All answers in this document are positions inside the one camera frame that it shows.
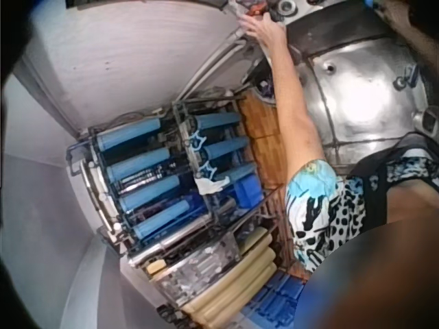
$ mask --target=person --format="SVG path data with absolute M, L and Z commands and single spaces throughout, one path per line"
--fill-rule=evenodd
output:
M 338 176 L 325 160 L 290 56 L 285 27 L 268 13 L 240 17 L 247 35 L 268 50 L 287 159 L 285 206 L 294 255 L 314 272 L 362 232 L 403 219 L 439 218 L 439 145 L 408 134 L 395 147 L 361 160 Z

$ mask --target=blue roller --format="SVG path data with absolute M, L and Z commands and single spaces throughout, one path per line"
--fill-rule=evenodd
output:
M 205 146 L 204 150 L 207 154 L 207 158 L 209 160 L 213 160 L 223 156 L 224 154 L 236 151 L 237 149 L 242 149 L 248 145 L 248 141 L 248 137 L 233 138 L 224 142 Z
M 246 177 L 250 173 L 254 172 L 255 169 L 256 164 L 254 162 L 250 162 L 247 164 L 243 164 L 240 167 L 225 171 L 223 173 L 218 173 L 217 175 L 215 175 L 215 180 L 223 180 L 224 178 L 226 178 L 226 176 L 228 176 L 230 178 L 230 184 L 233 184 L 241 178 Z
M 151 152 L 139 154 L 133 158 L 118 162 L 113 166 L 107 167 L 108 179 L 111 183 L 122 180 L 133 173 L 138 173 L 149 167 L 169 159 L 170 154 L 168 148 L 156 149 Z
M 157 183 L 149 184 L 139 190 L 121 197 L 119 203 L 124 212 L 128 212 L 138 208 L 139 206 L 146 204 L 147 202 L 155 199 L 156 197 L 172 190 L 180 185 L 180 180 L 177 175 L 167 177 Z
M 121 128 L 102 132 L 97 135 L 97 145 L 101 151 L 110 149 L 120 143 L 136 138 L 147 132 L 153 132 L 160 128 L 159 119 L 142 120 L 131 125 L 125 125 Z
M 220 125 L 230 125 L 241 121 L 241 115 L 234 112 L 213 113 L 204 115 L 195 115 L 197 128 L 199 130 L 218 127 Z
M 166 226 L 170 221 L 173 221 L 189 209 L 189 203 L 186 200 L 182 200 L 135 226 L 134 232 L 139 239 L 144 239 L 159 228 Z

